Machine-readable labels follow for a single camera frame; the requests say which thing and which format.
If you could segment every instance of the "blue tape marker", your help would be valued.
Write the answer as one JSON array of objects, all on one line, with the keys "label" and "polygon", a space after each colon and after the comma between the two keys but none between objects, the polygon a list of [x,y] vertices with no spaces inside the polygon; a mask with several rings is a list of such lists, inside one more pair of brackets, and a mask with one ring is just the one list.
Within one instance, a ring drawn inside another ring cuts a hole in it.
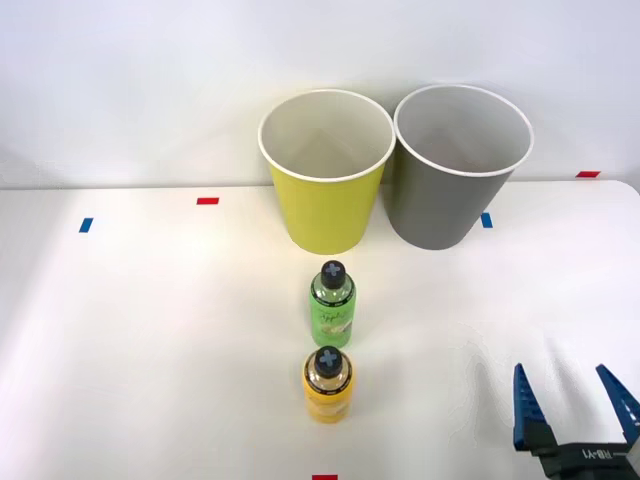
[{"label": "blue tape marker", "polygon": [[85,218],[82,221],[82,225],[80,225],[80,233],[87,233],[91,228],[92,223],[93,223],[93,218]]},{"label": "blue tape marker", "polygon": [[493,223],[491,222],[491,215],[489,215],[487,212],[484,212],[482,215],[480,215],[480,219],[482,220],[482,226],[484,228],[493,228]]}]

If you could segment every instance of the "red tape marker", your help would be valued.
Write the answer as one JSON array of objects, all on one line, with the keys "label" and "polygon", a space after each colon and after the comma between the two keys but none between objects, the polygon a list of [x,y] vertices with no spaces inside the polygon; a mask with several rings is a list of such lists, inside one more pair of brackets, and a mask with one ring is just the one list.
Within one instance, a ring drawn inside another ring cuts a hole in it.
[{"label": "red tape marker", "polygon": [[200,197],[198,205],[217,205],[220,199],[218,197]]},{"label": "red tape marker", "polygon": [[582,172],[578,173],[578,175],[576,175],[576,178],[596,178],[598,175],[600,175],[599,171],[593,171],[593,170],[583,170]]}]

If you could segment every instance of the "bottle label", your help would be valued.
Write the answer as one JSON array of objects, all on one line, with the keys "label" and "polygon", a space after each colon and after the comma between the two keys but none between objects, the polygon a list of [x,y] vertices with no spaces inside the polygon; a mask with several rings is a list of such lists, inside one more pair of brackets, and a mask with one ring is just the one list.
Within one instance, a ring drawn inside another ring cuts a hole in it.
[{"label": "bottle label", "polygon": [[356,288],[341,302],[329,303],[316,296],[311,287],[311,327],[315,342],[344,347],[351,338],[351,325],[356,307]]}]

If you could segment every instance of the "bottle cap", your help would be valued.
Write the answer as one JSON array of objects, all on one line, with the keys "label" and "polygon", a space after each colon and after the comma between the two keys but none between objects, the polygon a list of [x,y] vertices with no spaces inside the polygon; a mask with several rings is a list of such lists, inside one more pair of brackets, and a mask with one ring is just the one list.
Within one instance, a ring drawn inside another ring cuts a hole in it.
[{"label": "bottle cap", "polygon": [[320,280],[325,287],[335,290],[341,288],[347,279],[347,270],[337,260],[330,260],[322,266]]},{"label": "bottle cap", "polygon": [[322,347],[316,352],[314,367],[318,375],[335,378],[342,372],[342,354],[336,347]]}]

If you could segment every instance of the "tape marker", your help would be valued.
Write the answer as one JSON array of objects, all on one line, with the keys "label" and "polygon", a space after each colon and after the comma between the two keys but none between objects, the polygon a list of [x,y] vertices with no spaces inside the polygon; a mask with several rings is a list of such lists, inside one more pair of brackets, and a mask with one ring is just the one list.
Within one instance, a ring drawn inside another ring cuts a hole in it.
[{"label": "tape marker", "polygon": [[596,178],[598,175],[600,175],[600,171],[583,170],[576,175],[576,178]]},{"label": "tape marker", "polygon": [[80,233],[88,233],[93,223],[93,218],[85,218],[80,225]]},{"label": "tape marker", "polygon": [[488,212],[484,212],[480,215],[480,220],[482,220],[482,226],[484,228],[493,228],[493,222],[491,221],[491,215]]},{"label": "tape marker", "polygon": [[220,199],[218,197],[200,197],[198,198],[198,205],[217,205]]}]

